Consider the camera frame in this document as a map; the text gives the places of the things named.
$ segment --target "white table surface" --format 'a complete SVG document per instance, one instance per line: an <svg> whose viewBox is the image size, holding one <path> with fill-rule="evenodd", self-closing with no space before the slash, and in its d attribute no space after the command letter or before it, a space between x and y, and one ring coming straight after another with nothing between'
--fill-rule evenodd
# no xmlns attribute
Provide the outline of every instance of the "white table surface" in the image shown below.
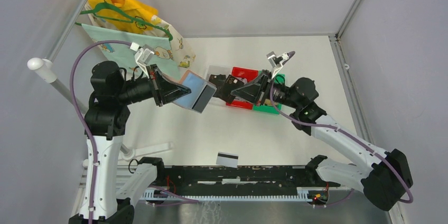
<svg viewBox="0 0 448 224"><path fill-rule="evenodd" d="M315 81L316 103L352 132L353 119L327 36L186 39L197 54L192 70L203 76L208 65L269 69L266 54L294 50L281 73L289 86L300 77ZM238 165L303 165L322 154L348 159L327 144L297 130L281 115L208 105L202 114L153 100L130 105L125 145L139 148L173 142L175 149L153 156L166 165L215 165L218 152L239 155ZM293 110L283 106L287 114Z"/></svg>

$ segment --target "green hanger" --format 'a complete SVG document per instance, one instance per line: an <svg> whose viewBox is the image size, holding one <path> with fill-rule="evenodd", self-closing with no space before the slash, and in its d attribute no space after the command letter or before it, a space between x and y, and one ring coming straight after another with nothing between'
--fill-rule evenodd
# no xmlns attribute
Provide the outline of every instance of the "green hanger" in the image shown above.
<svg viewBox="0 0 448 224"><path fill-rule="evenodd" d="M115 19L115 18L105 17L105 16L101 16L101 15L97 15L96 14L96 13L98 13L99 11L101 11L103 9L108 9L108 10L115 11L115 12L119 13L120 15L128 18L128 20ZM103 18L103 19L112 20L112 21L118 21L118 22L127 22L127 23L138 22L140 24L148 25L148 26L151 26L151 27L153 27L155 29L158 29L158 30L161 30L161 31L165 32L165 34L168 36L168 40L169 41L173 40L173 35L168 30L166 30L166 29L164 29L162 27L159 27L159 26L155 26L155 25L153 25L151 23L147 23L147 22L145 22L143 20L134 18L132 16L129 16L125 12L123 12L120 8L118 8L118 7L116 7L116 6L112 5L112 4L109 4L107 2L98 3L95 6L94 9L87 10L87 11L82 11L80 14L93 14L95 17L98 17L98 18Z"/></svg>

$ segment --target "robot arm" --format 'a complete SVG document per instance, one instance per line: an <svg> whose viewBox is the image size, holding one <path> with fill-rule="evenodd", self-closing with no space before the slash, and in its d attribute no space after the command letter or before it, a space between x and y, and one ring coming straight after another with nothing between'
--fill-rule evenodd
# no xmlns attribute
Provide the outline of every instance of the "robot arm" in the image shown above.
<svg viewBox="0 0 448 224"><path fill-rule="evenodd" d="M269 100L294 108L295 112L289 116L278 111L298 130L326 142L354 164L338 163L319 155L311 160L307 169L323 181L361 191L381 210L390 210L413 185L406 156L397 149L389 153L340 126L314 102L319 93L313 80L300 78L290 87L276 83L276 75L293 54L284 53L278 57L268 54L272 71L263 70L255 80L232 90L231 94L254 105Z"/></svg>
<svg viewBox="0 0 448 224"><path fill-rule="evenodd" d="M127 105L153 98L158 106L163 106L191 93L190 88L166 78L156 65L147 65L154 53L151 48L137 48L135 57L146 77L126 81L113 61L101 62L92 69L90 82L94 91L85 121L95 138L98 162L94 163L92 142L87 140L85 195L79 214L70 218L70 224L87 223L89 214L94 223L132 223L134 206L145 189L155 180L164 179L162 159L143 157L135 173L116 192L118 154L130 115ZM90 195L92 186L94 195ZM89 207L91 198L94 207Z"/></svg>

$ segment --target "metal pole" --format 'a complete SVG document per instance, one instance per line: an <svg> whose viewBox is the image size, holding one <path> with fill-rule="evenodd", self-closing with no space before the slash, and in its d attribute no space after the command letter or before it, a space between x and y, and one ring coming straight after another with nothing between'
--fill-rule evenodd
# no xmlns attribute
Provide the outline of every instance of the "metal pole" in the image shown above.
<svg viewBox="0 0 448 224"><path fill-rule="evenodd" d="M130 153L130 150L124 144L122 144L120 150L124 155L128 155Z"/></svg>
<svg viewBox="0 0 448 224"><path fill-rule="evenodd" d="M59 38L54 43L53 47L51 48L50 53L45 57L46 59L53 62L56 59L56 56L58 55L59 51L62 48L62 45L67 39L67 36L69 35L71 28L73 27L74 23L76 22L76 19L78 18L79 13L84 8L84 5L86 4L87 0L78 0L78 6L75 10L72 11L71 15L68 17L68 21L64 27L64 30L59 36Z"/></svg>
<svg viewBox="0 0 448 224"><path fill-rule="evenodd" d="M349 25L351 19L354 16L354 13L356 12L356 10L358 9L359 4L361 3L362 0L354 0L353 4L350 7L349 12L347 13L344 21L342 22L341 26L339 27L338 33L336 34L336 37L339 39L341 39L342 35L344 34L344 31L347 29L347 26Z"/></svg>
<svg viewBox="0 0 448 224"><path fill-rule="evenodd" d="M52 85L53 88L55 88L62 96L64 96L71 104L73 104L73 102L71 101L70 90L59 79L56 79L54 82L50 83L50 85ZM78 103L81 113L87 113L88 108L77 98L76 102Z"/></svg>

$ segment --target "black object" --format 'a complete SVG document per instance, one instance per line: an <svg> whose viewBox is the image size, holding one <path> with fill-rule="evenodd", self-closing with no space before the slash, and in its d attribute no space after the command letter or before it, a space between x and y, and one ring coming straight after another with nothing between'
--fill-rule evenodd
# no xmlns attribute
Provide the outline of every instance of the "black object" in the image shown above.
<svg viewBox="0 0 448 224"><path fill-rule="evenodd" d="M162 158L159 157L142 157L138 164L152 164L157 167L157 178L156 182L163 181L165 179L165 165L163 164Z"/></svg>
<svg viewBox="0 0 448 224"><path fill-rule="evenodd" d="M92 69L89 110L85 121L92 134L112 137L124 135L130 111L127 105L154 98L163 106L190 94L191 89L163 76L157 65L146 67L150 78L125 81L117 63L104 61Z"/></svg>
<svg viewBox="0 0 448 224"><path fill-rule="evenodd" d="M236 156L236 155L230 155L230 154L221 154L221 153L218 153L218 157L224 157L224 158L230 158L230 159L238 159L238 156Z"/></svg>
<svg viewBox="0 0 448 224"><path fill-rule="evenodd" d="M216 86L216 92L213 94L213 97L221 98L221 88L226 83L226 78L225 74L210 75L209 82Z"/></svg>
<svg viewBox="0 0 448 224"><path fill-rule="evenodd" d="M244 82L237 79L236 77L229 75L226 79L224 85L222 85L220 90L219 99L231 104L235 100L235 96L231 94L234 89L244 86Z"/></svg>
<svg viewBox="0 0 448 224"><path fill-rule="evenodd" d="M259 106L265 103L268 80L269 71L263 70L253 81L234 88L231 94Z"/></svg>
<svg viewBox="0 0 448 224"><path fill-rule="evenodd" d="M117 199L117 212L107 219L93 220L94 224L132 224L134 221L134 206L130 204L130 198ZM69 219L69 224L88 224L88 216L75 215Z"/></svg>
<svg viewBox="0 0 448 224"><path fill-rule="evenodd" d="M311 159L310 162L305 166L306 174L311 177L313 180L320 179L316 169L319 167L319 164L323 162L323 160L327 159L325 155L318 155Z"/></svg>
<svg viewBox="0 0 448 224"><path fill-rule="evenodd" d="M325 187L326 182L311 176L301 166L166 166L165 176L176 185L176 194L191 196L297 195L297 187ZM240 179L239 184L222 184L222 179ZM213 185L198 183L216 182ZM165 181L153 184L166 186Z"/></svg>
<svg viewBox="0 0 448 224"><path fill-rule="evenodd" d="M199 113L202 113L214 93L215 89L213 87L210 87L209 85L206 85L199 97L196 99L196 102L193 104L192 109Z"/></svg>
<svg viewBox="0 0 448 224"><path fill-rule="evenodd" d="M138 165L138 160L137 160L137 159L132 159L132 160L127 164L127 170L129 170L129 173L131 173L131 174L134 174L134 173L135 173L135 171L132 172L132 171L130 170L130 165L132 164L133 161L136 161L136 162L137 162L137 165Z"/></svg>
<svg viewBox="0 0 448 224"><path fill-rule="evenodd" d="M405 154L394 149L391 153L386 153L386 160L410 188L414 181L410 175ZM374 170L370 172L369 176L361 180L364 185L364 195L379 209L389 211L406 191L384 162L374 164L372 167Z"/></svg>

